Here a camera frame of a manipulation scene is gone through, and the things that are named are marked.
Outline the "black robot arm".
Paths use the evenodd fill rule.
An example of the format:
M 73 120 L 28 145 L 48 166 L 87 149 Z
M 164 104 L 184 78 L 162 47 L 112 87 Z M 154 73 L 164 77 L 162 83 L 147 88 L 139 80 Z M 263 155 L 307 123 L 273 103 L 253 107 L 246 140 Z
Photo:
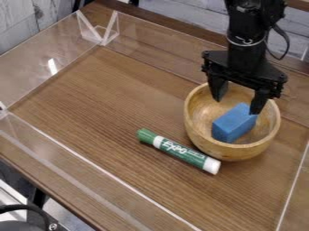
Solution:
M 266 101 L 281 96 L 287 75 L 266 59 L 266 52 L 282 60 L 287 50 L 277 57 L 267 48 L 267 36 L 274 30 L 290 48 L 290 38 L 278 27 L 285 17 L 285 0 L 224 0 L 228 13 L 226 51 L 203 51 L 202 72 L 212 99 L 219 102 L 233 82 L 254 91 L 250 114 L 258 115 Z

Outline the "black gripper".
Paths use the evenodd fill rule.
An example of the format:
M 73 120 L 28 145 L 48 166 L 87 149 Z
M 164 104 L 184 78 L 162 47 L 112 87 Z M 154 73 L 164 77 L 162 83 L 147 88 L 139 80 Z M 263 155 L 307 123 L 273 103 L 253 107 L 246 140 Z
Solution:
M 235 68 L 228 63 L 227 51 L 203 51 L 202 72 L 207 76 L 207 83 L 212 99 L 219 102 L 228 90 L 228 81 L 254 91 L 250 104 L 250 114 L 258 115 L 269 98 L 279 97 L 287 75 L 277 69 L 267 60 L 261 60 L 255 67 L 242 61 Z

